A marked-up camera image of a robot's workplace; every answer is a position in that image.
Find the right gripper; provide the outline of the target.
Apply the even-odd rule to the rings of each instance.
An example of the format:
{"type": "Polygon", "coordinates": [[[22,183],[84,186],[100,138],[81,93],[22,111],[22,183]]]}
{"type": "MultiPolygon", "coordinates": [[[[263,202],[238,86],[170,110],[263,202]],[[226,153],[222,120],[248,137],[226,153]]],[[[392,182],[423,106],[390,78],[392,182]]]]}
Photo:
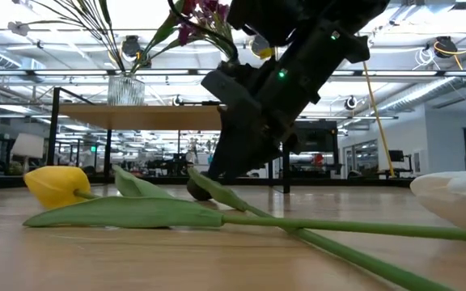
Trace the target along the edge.
{"type": "Polygon", "coordinates": [[[248,64],[222,69],[221,133],[208,170],[211,179],[235,179],[281,155],[304,147],[295,120],[309,103],[320,100],[321,70],[309,61],[276,61],[260,68],[248,64]]]}

